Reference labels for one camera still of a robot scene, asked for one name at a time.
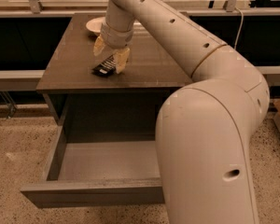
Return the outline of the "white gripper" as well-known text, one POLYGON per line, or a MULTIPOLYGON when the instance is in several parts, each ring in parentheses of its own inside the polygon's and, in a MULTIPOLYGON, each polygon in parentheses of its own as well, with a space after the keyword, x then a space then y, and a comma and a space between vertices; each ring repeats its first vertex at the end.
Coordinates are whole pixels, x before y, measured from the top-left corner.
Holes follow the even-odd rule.
POLYGON ((119 32, 108 25, 106 20, 103 20, 101 35, 99 35, 94 42, 93 54, 95 56, 100 55, 105 48, 105 44, 115 49, 113 57, 116 64, 116 73, 119 74, 125 69, 129 59, 130 48, 127 46, 130 44, 132 37, 133 29, 126 32, 119 32))

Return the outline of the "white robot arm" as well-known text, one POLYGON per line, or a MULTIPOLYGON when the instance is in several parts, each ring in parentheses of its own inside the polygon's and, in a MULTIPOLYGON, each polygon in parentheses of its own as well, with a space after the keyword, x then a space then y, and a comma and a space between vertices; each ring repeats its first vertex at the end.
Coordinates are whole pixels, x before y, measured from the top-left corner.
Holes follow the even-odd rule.
POLYGON ((235 49, 161 0, 109 0, 95 49, 121 49, 139 21, 191 78, 156 122, 170 224, 259 224, 251 135, 270 102, 262 73, 235 49))

